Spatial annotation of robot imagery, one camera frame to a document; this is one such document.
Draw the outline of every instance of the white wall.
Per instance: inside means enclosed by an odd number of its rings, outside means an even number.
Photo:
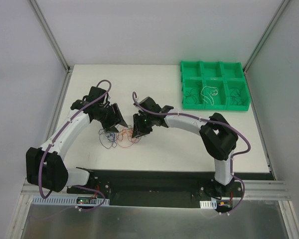
[[[247,62],[282,0],[38,0],[70,65]]]
[[[288,183],[299,219],[299,0],[291,2],[248,75],[270,160]]]
[[[65,71],[26,0],[0,0],[0,239],[43,141]]]

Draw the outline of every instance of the orange wire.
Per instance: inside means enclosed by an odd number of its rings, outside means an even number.
[[[234,197],[234,194],[233,194],[233,192],[230,192],[230,200],[229,200],[229,202],[230,202],[230,203],[232,202],[232,200],[233,200],[233,197]]]
[[[95,189],[99,190],[100,189],[99,185],[97,185]],[[98,192],[95,192],[95,194],[92,196],[92,198],[93,199],[96,198],[97,195],[98,195]]]
[[[132,143],[129,146],[122,146],[119,144],[119,142],[123,141],[125,134],[127,135],[128,141]],[[128,147],[131,147],[134,143],[137,143],[140,140],[140,138],[139,139],[136,138],[133,140],[132,134],[133,134],[133,128],[131,128],[131,127],[124,127],[123,130],[118,132],[116,135],[116,142],[117,142],[118,146],[121,148],[128,148]]]

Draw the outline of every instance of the white table surface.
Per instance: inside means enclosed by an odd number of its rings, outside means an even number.
[[[182,109],[179,66],[164,65],[75,65],[61,110],[61,124],[70,106],[89,93],[91,86],[100,80],[112,82],[110,102],[118,103],[127,124],[133,125],[132,92],[139,101],[150,96],[161,107],[164,105]],[[101,87],[107,89],[107,83]],[[214,112],[187,111],[204,118]],[[238,155],[234,160],[235,172],[268,172],[267,161],[260,141],[251,107],[247,112],[220,112],[228,123],[240,131],[251,143],[248,154]],[[98,131],[101,124],[92,121],[74,141],[66,154],[67,167],[109,170],[161,170],[161,171],[215,171],[214,160],[207,153],[202,139],[181,129],[153,127],[146,137],[129,148],[106,149],[100,144]],[[246,149],[242,139],[238,150]]]

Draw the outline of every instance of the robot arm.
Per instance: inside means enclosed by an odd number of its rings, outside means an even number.
[[[66,186],[87,184],[90,172],[81,168],[67,169],[63,160],[76,137],[92,120],[99,121],[106,132],[118,132],[115,128],[117,124],[127,126],[118,105],[111,105],[108,95],[78,112],[105,92],[104,89],[92,87],[89,95],[72,104],[67,119],[45,143],[39,148],[31,147],[27,151],[26,172],[29,183],[38,185],[40,161],[48,149],[42,169],[42,187],[60,192]]]
[[[155,113],[180,113],[181,111],[171,106],[161,108],[155,101],[147,97],[140,102],[140,106],[146,110]],[[238,136],[225,126],[202,122],[186,116],[166,115],[157,116],[146,113],[140,109],[138,114],[133,115],[134,131],[133,137],[152,132],[152,126],[164,126],[180,128],[201,136],[207,152],[215,161],[215,185],[216,191],[220,194],[226,192],[234,182],[231,174],[230,156],[236,148]],[[212,121],[227,123],[224,117],[219,113],[214,113],[210,117]]]

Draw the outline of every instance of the green tray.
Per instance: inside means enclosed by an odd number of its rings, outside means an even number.
[[[182,61],[183,108],[247,111],[250,94],[241,63]]]

